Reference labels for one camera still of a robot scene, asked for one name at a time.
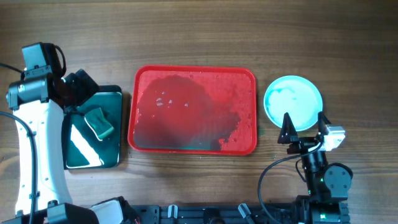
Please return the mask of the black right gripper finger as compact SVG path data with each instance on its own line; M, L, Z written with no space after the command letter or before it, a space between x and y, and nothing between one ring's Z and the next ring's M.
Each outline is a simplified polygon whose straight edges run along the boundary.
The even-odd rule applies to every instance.
M324 113L321 111L318 113L318 132L322 135L327 135L326 126L331 124Z
M285 113L277 143L278 144L290 144L290 143L298 142L298 141L299 141L299 137L298 137L298 134L294 127L294 124L293 124L289 114Z

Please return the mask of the light blue plate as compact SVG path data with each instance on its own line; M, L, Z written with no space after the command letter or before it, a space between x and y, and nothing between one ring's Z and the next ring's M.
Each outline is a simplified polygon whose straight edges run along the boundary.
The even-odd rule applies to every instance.
M274 80L263 99L264 111L276 126L281 127L288 113L295 129L305 131L318 121L323 99L318 88L306 78L287 75Z

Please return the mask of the green yellow sponge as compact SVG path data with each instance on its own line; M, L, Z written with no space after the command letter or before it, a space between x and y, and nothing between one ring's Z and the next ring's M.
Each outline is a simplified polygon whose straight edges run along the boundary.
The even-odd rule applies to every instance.
M85 113L84 119L99 141L104 140L114 131L113 125L105 118L101 108Z

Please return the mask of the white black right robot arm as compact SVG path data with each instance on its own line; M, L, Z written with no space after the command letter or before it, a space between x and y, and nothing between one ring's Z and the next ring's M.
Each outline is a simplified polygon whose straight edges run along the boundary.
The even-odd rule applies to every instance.
M353 171L342 163L329 163L326 153L345 138L342 126L333 125L318 113L318 134L300 138L288 113L284 114L279 144L288 144L288 154L301 158L308 195L299 195L293 205L293 223L349 223L348 190Z

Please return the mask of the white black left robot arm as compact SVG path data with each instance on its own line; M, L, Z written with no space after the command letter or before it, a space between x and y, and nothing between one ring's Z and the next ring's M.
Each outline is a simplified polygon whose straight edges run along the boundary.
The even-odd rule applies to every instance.
M117 197L90 208L73 204L65 169L112 167L121 148L123 96L79 70L65 76L48 67L25 71L7 93L20 150L20 184L13 223L125 223Z

